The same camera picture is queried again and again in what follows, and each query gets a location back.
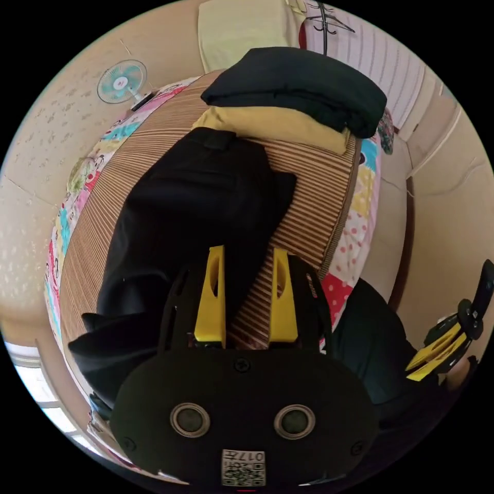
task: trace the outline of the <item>qr code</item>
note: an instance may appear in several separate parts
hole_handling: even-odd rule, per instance
[[[224,449],[221,459],[222,484],[230,487],[266,485],[266,462],[263,451]]]

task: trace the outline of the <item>dark green folded blanket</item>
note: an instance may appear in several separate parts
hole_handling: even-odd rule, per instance
[[[358,70],[331,57],[290,47],[253,48],[204,91],[217,107],[299,110],[338,132],[372,137],[386,95]]]

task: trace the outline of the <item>electric fan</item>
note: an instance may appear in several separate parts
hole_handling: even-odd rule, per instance
[[[131,108],[137,110],[153,97],[152,93],[141,95],[139,89],[146,82],[147,70],[138,60],[123,60],[110,67],[98,82],[98,96],[105,103],[123,103],[134,98]]]

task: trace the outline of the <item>brown striped bamboo mat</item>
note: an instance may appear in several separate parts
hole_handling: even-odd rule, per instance
[[[200,95],[218,74],[201,77],[163,104],[103,169],[63,264],[60,311],[64,346],[85,332],[81,314],[96,310],[108,247],[125,198],[146,170],[189,132],[206,110]],[[287,249],[318,270],[329,265],[353,194],[360,141],[352,136],[343,156],[302,144],[256,141],[264,145],[274,170],[291,171],[298,177],[290,209],[273,235],[264,266],[228,331],[238,347],[260,349],[266,347],[268,338],[272,249]]]

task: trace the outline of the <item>camera lens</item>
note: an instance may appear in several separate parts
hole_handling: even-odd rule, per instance
[[[314,413],[304,405],[289,405],[274,419],[275,431],[285,439],[302,439],[312,432],[314,425]]]
[[[170,414],[171,426],[184,437],[201,437],[210,425],[207,412],[195,403],[181,403]]]

